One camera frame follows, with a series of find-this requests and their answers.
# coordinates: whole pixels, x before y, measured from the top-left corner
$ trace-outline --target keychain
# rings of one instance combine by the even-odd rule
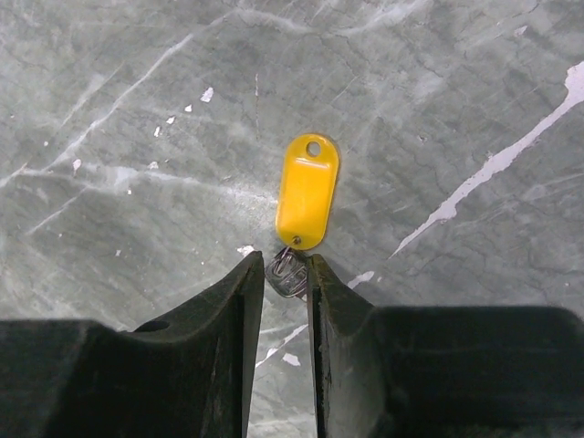
[[[339,153],[318,134],[304,134],[287,147],[276,211],[276,232],[286,247],[266,267],[266,279],[282,297],[303,297],[308,257],[327,231]]]

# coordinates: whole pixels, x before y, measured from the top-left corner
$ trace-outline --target tag hole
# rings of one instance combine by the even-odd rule
[[[320,145],[315,141],[311,141],[307,146],[307,154],[312,158],[316,158],[320,155]]]

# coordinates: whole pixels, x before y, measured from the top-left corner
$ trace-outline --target marble surface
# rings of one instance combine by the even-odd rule
[[[134,329],[272,256],[284,150],[318,131],[342,154],[318,251],[364,297],[584,317],[583,22],[579,0],[5,0],[0,316]],[[316,436],[307,323],[266,291],[249,436]]]

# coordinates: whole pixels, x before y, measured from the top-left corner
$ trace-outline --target yellow key tag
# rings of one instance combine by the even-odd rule
[[[288,145],[276,231],[285,245],[306,250],[325,236],[339,171],[334,143],[318,134],[304,134]]]

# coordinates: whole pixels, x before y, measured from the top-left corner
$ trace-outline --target gray marble floor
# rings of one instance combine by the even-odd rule
[[[307,131],[342,155],[318,251],[363,296],[584,317],[582,23],[579,0],[5,0],[0,317],[133,329],[272,256]],[[266,291],[252,437],[316,436],[307,323]]]

